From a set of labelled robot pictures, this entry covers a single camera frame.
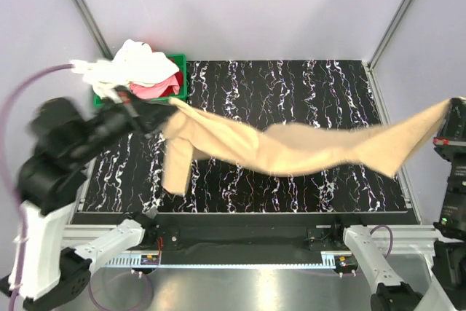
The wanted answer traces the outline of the beige t-shirt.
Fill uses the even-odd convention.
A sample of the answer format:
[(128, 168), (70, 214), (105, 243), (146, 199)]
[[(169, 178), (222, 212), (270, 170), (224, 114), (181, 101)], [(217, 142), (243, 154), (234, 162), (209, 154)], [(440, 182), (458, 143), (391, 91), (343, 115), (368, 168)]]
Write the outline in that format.
[(162, 130), (162, 186), (184, 195), (192, 161), (210, 157), (279, 177), (305, 176), (341, 164), (362, 164), (393, 177), (439, 130), (450, 103), (447, 99), (394, 125), (336, 130), (292, 122), (260, 131), (172, 98), (177, 112)]

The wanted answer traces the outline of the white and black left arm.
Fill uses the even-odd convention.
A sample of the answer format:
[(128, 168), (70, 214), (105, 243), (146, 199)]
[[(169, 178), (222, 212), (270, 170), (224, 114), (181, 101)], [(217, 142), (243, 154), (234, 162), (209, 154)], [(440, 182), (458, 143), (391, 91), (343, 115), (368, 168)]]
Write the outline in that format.
[(176, 112), (168, 103), (142, 101), (124, 87), (115, 89), (92, 119), (84, 119), (67, 98), (44, 103), (31, 122), (37, 144), (23, 164), (15, 187), (23, 222), (12, 272), (1, 292), (23, 299), (24, 310), (53, 310), (74, 300), (92, 275), (131, 248), (157, 242), (153, 214), (127, 214), (114, 229), (90, 243), (63, 247), (63, 231), (86, 181), (84, 168), (122, 136), (153, 135)]

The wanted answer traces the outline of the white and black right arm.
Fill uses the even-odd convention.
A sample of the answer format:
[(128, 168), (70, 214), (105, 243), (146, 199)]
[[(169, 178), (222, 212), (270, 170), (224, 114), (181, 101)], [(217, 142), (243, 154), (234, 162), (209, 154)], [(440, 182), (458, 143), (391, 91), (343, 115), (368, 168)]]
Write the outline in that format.
[(425, 294), (413, 290), (390, 266), (363, 225), (341, 225), (331, 235), (333, 246), (349, 249), (371, 287), (372, 310), (465, 309), (465, 99), (452, 98), (433, 139), (435, 151), (450, 162), (440, 218), (424, 244), (411, 244), (430, 268)]

